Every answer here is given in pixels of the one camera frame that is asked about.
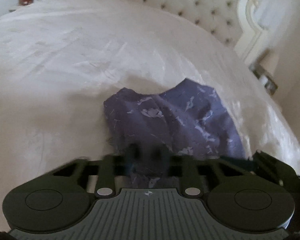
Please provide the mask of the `right nightstand with items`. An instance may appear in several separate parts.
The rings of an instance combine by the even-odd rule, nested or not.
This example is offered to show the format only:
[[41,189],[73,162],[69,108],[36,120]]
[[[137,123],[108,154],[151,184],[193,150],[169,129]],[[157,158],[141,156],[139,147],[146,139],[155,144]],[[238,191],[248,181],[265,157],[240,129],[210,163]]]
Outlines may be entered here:
[[260,64],[253,63],[249,66],[249,70],[254,74],[258,81],[265,88],[266,92],[273,96],[278,89],[278,85],[274,81],[271,74],[266,71]]

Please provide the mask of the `cream tufted headboard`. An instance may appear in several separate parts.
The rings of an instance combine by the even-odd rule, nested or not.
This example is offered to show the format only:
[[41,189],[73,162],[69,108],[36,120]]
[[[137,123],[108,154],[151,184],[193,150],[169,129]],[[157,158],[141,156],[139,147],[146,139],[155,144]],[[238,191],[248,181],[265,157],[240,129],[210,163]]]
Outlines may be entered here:
[[247,64],[262,52],[267,31],[254,18],[256,0],[129,0],[183,17],[232,48]]

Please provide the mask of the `white fluffy bed cover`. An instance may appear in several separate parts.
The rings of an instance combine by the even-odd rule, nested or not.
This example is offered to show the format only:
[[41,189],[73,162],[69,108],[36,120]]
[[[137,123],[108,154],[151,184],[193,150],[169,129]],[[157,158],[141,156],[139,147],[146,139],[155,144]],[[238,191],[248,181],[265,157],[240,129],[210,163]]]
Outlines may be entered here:
[[103,102],[183,79],[216,89],[251,155],[300,175],[300,144],[230,48],[184,18],[124,0],[46,0],[0,17],[0,230],[14,187],[77,157],[111,152]]

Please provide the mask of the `purple patterned garment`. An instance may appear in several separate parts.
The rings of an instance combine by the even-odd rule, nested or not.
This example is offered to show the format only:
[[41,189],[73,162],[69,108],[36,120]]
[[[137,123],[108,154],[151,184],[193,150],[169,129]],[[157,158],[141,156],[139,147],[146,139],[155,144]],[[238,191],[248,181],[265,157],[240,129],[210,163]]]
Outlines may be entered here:
[[117,153],[128,160],[132,188],[170,187],[170,157],[245,158],[233,119],[216,90],[185,79],[160,94],[123,88],[103,104]]

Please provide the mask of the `white left nightstand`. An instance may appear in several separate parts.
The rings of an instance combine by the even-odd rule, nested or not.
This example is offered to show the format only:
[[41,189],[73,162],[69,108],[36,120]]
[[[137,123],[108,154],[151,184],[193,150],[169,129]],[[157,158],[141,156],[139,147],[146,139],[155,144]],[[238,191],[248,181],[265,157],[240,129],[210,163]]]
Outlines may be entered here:
[[8,12],[14,12],[20,8],[23,8],[23,6],[22,5],[14,5],[8,10]]

